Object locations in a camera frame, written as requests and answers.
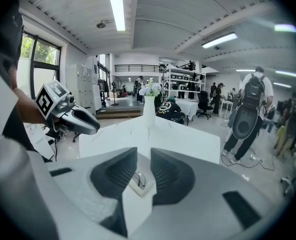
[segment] white cabinet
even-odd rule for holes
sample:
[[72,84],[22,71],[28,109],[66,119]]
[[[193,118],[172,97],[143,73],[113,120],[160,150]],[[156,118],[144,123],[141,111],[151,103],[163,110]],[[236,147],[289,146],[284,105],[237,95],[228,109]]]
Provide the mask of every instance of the white cabinet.
[[96,84],[92,86],[92,92],[94,96],[94,110],[99,110],[102,108],[101,96],[100,96],[100,87]]
[[76,104],[95,113],[92,90],[92,70],[75,64],[66,68],[66,86],[74,95]]

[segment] staircase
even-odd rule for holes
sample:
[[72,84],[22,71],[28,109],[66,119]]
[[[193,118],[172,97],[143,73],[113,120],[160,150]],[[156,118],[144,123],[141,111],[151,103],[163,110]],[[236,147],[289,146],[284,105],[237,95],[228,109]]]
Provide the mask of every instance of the staircase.
[[100,119],[128,119],[137,118],[141,116],[140,108],[134,107],[117,107],[117,108],[102,108],[98,112],[96,118]]

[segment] ceiling beam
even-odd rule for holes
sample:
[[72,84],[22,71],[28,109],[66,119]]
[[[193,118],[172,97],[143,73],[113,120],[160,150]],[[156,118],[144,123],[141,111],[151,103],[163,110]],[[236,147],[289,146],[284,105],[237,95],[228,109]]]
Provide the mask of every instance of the ceiling beam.
[[187,49],[188,47],[190,47],[191,45],[195,44],[196,42],[206,38],[209,35],[212,35],[229,26],[238,24],[244,21],[248,17],[253,17],[253,16],[264,14],[264,13],[268,13],[275,9],[277,9],[276,5],[271,2],[259,3],[251,7],[245,8],[203,29],[202,31],[200,31],[199,33],[191,37],[189,40],[181,44],[179,47],[177,47],[175,51],[178,54],[183,50]]
[[137,3],[138,0],[131,0],[131,13],[130,13],[130,46],[133,49],[133,42],[134,42],[134,26],[136,22],[136,14],[137,14]]
[[140,53],[140,54],[151,54],[158,55],[162,58],[170,58],[177,60],[191,60],[198,61],[199,58],[191,54],[182,52],[176,54],[172,49],[160,48],[160,47],[145,47],[145,48],[134,48],[130,49],[129,43],[112,44],[94,49],[89,49],[89,56],[95,56],[98,54],[126,54],[126,53]]
[[241,51],[235,51],[231,53],[222,53],[222,54],[217,54],[214,57],[209,57],[206,59],[203,59],[203,63],[211,63],[215,61],[220,61],[220,60],[230,60],[231,58],[242,58],[244,56],[259,56],[259,55],[265,55],[265,54],[270,54],[270,55],[285,55],[285,56],[296,56],[296,49],[291,49],[291,48],[258,48],[258,49],[247,49],[247,50],[241,50]]
[[88,49],[83,45],[80,41],[78,41],[74,36],[72,36],[69,32],[67,32],[64,28],[58,25],[54,20],[52,20],[49,16],[44,14],[38,8],[33,6],[26,0],[20,0],[20,12],[35,20],[37,23],[43,25],[47,29],[51,30],[64,40],[68,41],[72,45],[74,45],[79,50],[83,51],[84,53],[88,53]]

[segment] white shirt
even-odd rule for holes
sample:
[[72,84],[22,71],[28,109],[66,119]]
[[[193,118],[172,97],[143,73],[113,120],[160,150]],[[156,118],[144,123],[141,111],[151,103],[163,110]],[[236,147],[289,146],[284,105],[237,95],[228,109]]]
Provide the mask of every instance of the white shirt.
[[138,81],[138,84],[141,84],[142,85],[142,82],[143,82],[143,80],[141,79],[141,78],[137,78],[137,81]]
[[[258,77],[258,78],[261,78],[263,76],[263,73],[255,72],[255,73],[253,73],[253,75]],[[248,83],[251,78],[252,78],[251,74],[248,74],[248,75],[245,76],[245,78],[244,78],[244,80],[242,82],[242,86],[241,86],[242,90],[244,90],[244,87],[245,87],[246,83]],[[266,101],[267,97],[273,96],[272,84],[271,84],[270,80],[267,77],[265,77],[262,81],[263,81],[263,84],[264,84],[264,95],[261,97],[261,100]],[[261,106],[259,116],[260,116],[260,118],[262,120],[264,118],[264,112],[265,112],[265,108],[264,108],[264,106]]]

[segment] green tree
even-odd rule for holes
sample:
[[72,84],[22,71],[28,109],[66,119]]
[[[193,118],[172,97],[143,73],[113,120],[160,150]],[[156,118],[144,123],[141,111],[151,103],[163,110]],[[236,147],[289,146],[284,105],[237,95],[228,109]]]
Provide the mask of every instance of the green tree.
[[[21,57],[29,58],[32,49],[32,38],[24,36],[21,46]],[[37,42],[36,51],[34,54],[34,60],[38,62],[45,62],[49,64],[56,64],[57,49],[49,46],[41,41]]]
[[30,57],[31,47],[32,47],[32,38],[24,36],[23,39],[22,39],[20,57],[29,58]]

